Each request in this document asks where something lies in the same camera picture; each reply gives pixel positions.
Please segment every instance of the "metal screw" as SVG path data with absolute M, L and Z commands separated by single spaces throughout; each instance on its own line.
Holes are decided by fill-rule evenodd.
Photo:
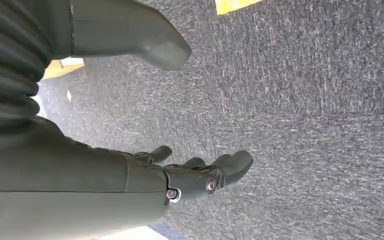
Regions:
M 175 189 L 169 189 L 167 190 L 166 196 L 168 199 L 175 199 L 178 196 L 178 191 Z
M 213 192 L 216 190 L 216 181 L 214 181 L 214 179 L 210 178 L 210 179 L 206 182 L 205 190 L 206 190 L 206 192 L 209 193 L 209 194 L 213 193 Z

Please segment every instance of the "yellow floor marking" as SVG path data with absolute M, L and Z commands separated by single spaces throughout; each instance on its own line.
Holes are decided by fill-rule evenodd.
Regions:
M 261 0 L 215 0 L 217 14 L 223 15 L 260 2 Z

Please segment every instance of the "gray carpet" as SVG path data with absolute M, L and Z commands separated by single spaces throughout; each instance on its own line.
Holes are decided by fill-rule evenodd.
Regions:
M 384 1 L 322 2 L 149 1 L 187 66 L 86 59 L 41 83 L 48 117 L 97 147 L 169 145 L 170 162 L 249 150 L 241 182 L 161 220 L 188 239 L 384 239 Z

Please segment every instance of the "prosthetic finger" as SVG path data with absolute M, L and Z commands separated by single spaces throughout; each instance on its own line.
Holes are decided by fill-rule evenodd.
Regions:
M 202 158 L 192 157 L 187 162 L 185 162 L 181 167 L 184 169 L 198 170 L 198 169 L 204 168 L 206 166 L 207 165 Z

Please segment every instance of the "prosthetic hand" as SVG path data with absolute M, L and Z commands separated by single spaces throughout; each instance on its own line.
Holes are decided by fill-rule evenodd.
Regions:
M 160 146 L 151 153 L 139 152 L 134 156 L 143 163 L 159 164 L 171 154 L 168 146 Z M 177 203 L 212 194 L 239 181 L 253 161 L 248 152 L 238 151 L 220 156 L 211 165 L 206 165 L 199 157 L 193 157 L 184 164 L 166 165 L 161 168 L 167 179 L 166 196 L 171 203 Z

